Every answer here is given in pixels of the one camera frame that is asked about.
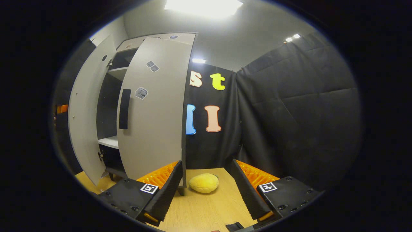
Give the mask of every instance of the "wooden floor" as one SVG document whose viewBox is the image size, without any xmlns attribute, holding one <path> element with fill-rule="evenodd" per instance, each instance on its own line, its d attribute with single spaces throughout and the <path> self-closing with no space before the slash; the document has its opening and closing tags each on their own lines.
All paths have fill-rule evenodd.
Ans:
<svg viewBox="0 0 412 232">
<path fill-rule="evenodd" d="M 224 168 L 186 170 L 187 180 L 202 173 L 217 175 L 218 188 L 209 194 L 198 193 L 189 187 L 184 189 L 184 196 L 176 193 L 164 221 L 156 228 L 168 232 L 225 232 L 227 224 L 239 222 L 248 227 L 257 223 L 252 220 L 234 179 Z M 97 194 L 116 183 L 106 176 L 95 186 L 84 172 L 76 177 L 87 190 Z"/>
</svg>

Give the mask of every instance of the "open cabinet door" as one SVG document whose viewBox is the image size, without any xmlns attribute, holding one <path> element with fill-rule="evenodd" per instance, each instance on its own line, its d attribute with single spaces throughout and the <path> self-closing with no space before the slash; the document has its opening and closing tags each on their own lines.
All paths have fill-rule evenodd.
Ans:
<svg viewBox="0 0 412 232">
<path fill-rule="evenodd" d="M 182 159 L 182 117 L 192 44 L 146 38 L 120 90 L 117 139 L 126 174 L 138 179 Z"/>
<path fill-rule="evenodd" d="M 108 64 L 116 53 L 113 35 L 90 54 L 80 69 L 70 94 L 68 124 L 70 140 L 80 166 L 97 185 L 106 169 L 98 153 L 96 112 L 100 88 Z"/>
</svg>

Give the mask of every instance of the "black door handle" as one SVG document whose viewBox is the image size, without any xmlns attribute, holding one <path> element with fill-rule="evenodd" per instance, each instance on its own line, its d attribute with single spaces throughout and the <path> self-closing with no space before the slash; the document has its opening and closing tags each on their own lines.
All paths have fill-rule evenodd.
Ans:
<svg viewBox="0 0 412 232">
<path fill-rule="evenodd" d="M 127 117 L 129 115 L 129 102 L 131 90 L 123 89 L 119 110 L 119 129 L 127 129 Z"/>
</svg>

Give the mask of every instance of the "yellow plush toy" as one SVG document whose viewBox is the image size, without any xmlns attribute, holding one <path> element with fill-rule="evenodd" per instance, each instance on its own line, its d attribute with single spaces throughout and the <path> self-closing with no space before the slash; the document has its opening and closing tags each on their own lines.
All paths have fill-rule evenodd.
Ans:
<svg viewBox="0 0 412 232">
<path fill-rule="evenodd" d="M 209 193 L 215 190 L 219 185 L 217 176 L 210 173 L 203 173 L 190 179 L 189 186 L 201 193 Z"/>
</svg>

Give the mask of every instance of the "light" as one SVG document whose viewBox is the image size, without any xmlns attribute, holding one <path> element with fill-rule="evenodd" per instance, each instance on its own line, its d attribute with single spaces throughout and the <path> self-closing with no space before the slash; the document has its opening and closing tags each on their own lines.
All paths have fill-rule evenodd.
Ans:
<svg viewBox="0 0 412 232">
<path fill-rule="evenodd" d="M 167 0 L 164 9 L 222 18 L 234 15 L 241 5 L 237 0 Z"/>
<path fill-rule="evenodd" d="M 204 64 L 206 62 L 205 59 L 196 59 L 196 58 L 193 58 L 192 61 L 194 63 L 200 63 L 200 64 Z"/>
</svg>

